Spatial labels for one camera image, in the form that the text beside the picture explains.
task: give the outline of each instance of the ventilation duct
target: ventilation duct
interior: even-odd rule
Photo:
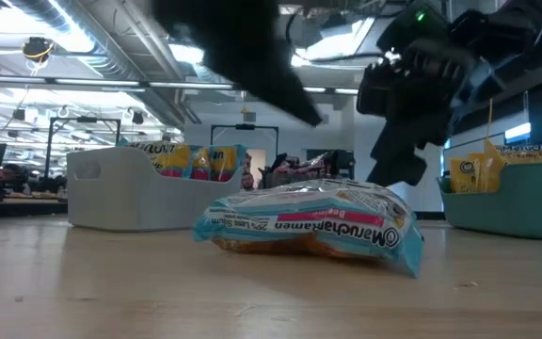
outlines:
[[[89,52],[98,57],[82,57],[81,61],[106,79],[146,80],[120,47],[108,36],[100,24],[75,0],[6,0],[34,20],[50,25],[61,39],[74,39],[81,45],[91,45]],[[183,112],[179,112],[153,89],[129,93],[151,108],[152,114],[164,123],[183,125]]]

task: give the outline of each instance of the wooden tabletop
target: wooden tabletop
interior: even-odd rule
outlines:
[[[542,241],[423,224],[417,280],[0,219],[0,338],[542,338]]]

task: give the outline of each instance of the yellow snack bag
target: yellow snack bag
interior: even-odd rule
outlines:
[[[164,176],[189,178],[191,153],[188,145],[168,141],[137,141],[124,147],[136,148],[148,155],[154,169]]]
[[[485,139],[485,163],[481,168],[480,191],[489,193],[499,190],[501,170],[507,161],[499,149],[488,138]]]
[[[476,191],[473,162],[463,158],[451,158],[451,190],[453,193]]]
[[[165,153],[160,153],[154,166],[160,174],[170,177],[188,177],[191,170],[191,152],[188,145],[168,145]]]

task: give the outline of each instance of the wall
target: wall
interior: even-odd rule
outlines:
[[[193,103],[192,109],[202,119],[203,124],[185,126],[185,142],[195,145],[210,144],[211,125],[243,123],[242,103],[212,105]],[[318,105],[320,114],[328,115],[328,124],[316,128],[309,127],[274,107],[262,103],[248,103],[247,108],[257,113],[256,125],[277,126],[279,128],[278,153],[288,153],[306,158],[308,149],[346,149],[352,145],[343,137],[342,112],[334,111],[332,105]],[[222,129],[215,129],[215,137]],[[275,132],[270,130],[237,131],[228,128],[216,139],[215,144],[240,143],[252,149],[266,151],[267,165],[275,160]]]
[[[344,134],[351,137],[354,144],[354,154],[357,164],[355,166],[355,179],[365,181],[375,165],[375,160],[370,157],[372,148],[379,137],[386,121],[375,116],[359,114],[355,109],[355,100],[344,107],[343,116],[345,119],[352,117],[352,124],[343,123],[345,126],[352,126],[352,130],[344,131]],[[400,183],[391,187],[392,191],[398,194],[415,211],[436,212],[441,210],[442,199],[438,191],[436,178],[440,175],[440,155],[442,148],[428,145],[423,151],[419,151],[427,165],[426,172],[417,186],[409,186]]]
[[[505,117],[503,119],[496,120],[490,124],[490,134],[496,135],[499,133],[504,133],[510,128],[520,126],[523,123],[528,122],[528,116],[524,112],[519,112],[517,114]],[[486,125],[476,127],[464,133],[451,137],[451,146],[457,146],[462,143],[466,143],[472,140],[476,140],[482,137],[486,137]]]

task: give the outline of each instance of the plastic wrapper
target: plastic wrapper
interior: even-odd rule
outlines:
[[[328,179],[217,200],[193,235],[237,252],[387,261],[416,277],[423,248],[413,212],[392,191]]]
[[[208,158],[208,147],[190,146],[192,154],[192,172],[191,179],[210,180],[211,162]]]
[[[208,157],[211,163],[211,180],[227,182],[242,166],[246,156],[246,147],[242,145],[210,146]]]

